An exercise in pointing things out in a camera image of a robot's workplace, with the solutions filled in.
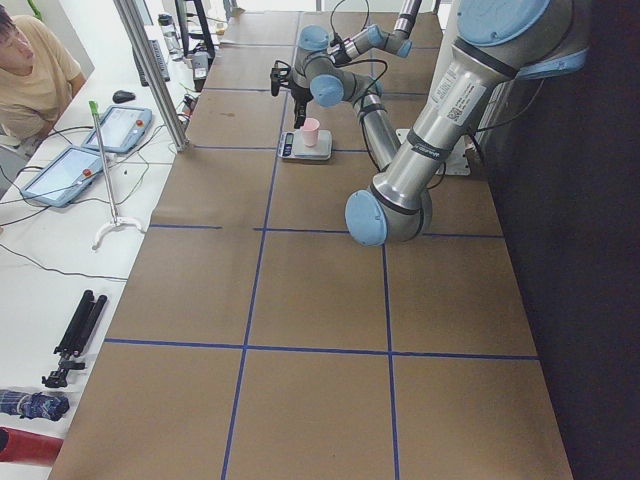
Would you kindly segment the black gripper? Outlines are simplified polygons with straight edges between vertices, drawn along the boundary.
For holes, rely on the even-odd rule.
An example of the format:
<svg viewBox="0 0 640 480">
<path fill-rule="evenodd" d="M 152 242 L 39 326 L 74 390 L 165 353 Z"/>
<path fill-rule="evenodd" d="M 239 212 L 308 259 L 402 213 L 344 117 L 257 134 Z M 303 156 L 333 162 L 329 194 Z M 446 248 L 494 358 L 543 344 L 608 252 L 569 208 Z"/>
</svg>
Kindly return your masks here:
<svg viewBox="0 0 640 480">
<path fill-rule="evenodd" d="M 294 99 L 294 114 L 296 115 L 294 128 L 299 129 L 304 125 L 307 115 L 307 104 L 313 100 L 313 95 L 308 88 L 294 85 L 290 88 Z"/>
</svg>

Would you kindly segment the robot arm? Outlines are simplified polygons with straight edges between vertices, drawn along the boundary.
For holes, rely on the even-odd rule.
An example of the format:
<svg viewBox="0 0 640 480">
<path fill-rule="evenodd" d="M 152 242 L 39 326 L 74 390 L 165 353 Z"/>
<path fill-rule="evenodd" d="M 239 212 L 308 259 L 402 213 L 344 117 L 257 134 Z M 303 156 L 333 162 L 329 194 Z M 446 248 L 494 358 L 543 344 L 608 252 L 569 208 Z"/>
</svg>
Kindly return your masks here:
<svg viewBox="0 0 640 480">
<path fill-rule="evenodd" d="M 405 1 L 398 13 L 394 29 L 387 32 L 377 24 L 366 25 L 352 37 L 342 38 L 334 33 L 329 56 L 336 66 L 344 66 L 372 49 L 378 49 L 400 58 L 406 58 L 412 48 L 410 35 L 416 23 L 422 2 Z"/>
<path fill-rule="evenodd" d="M 345 207 L 349 233 L 366 246 L 410 240 L 426 230 L 432 216 L 427 184 L 458 140 L 476 131 L 498 85 L 573 73 L 588 53 L 589 1 L 462 1 L 449 16 L 455 36 L 441 48 L 451 54 L 450 63 L 399 140 L 376 80 L 345 67 L 373 48 L 407 56 L 419 7 L 405 2 L 391 32 L 371 25 L 336 46 L 324 28 L 308 25 L 298 36 L 293 66 L 271 75 L 274 90 L 291 90 L 297 126 L 309 101 L 354 108 L 379 170 Z"/>
</svg>

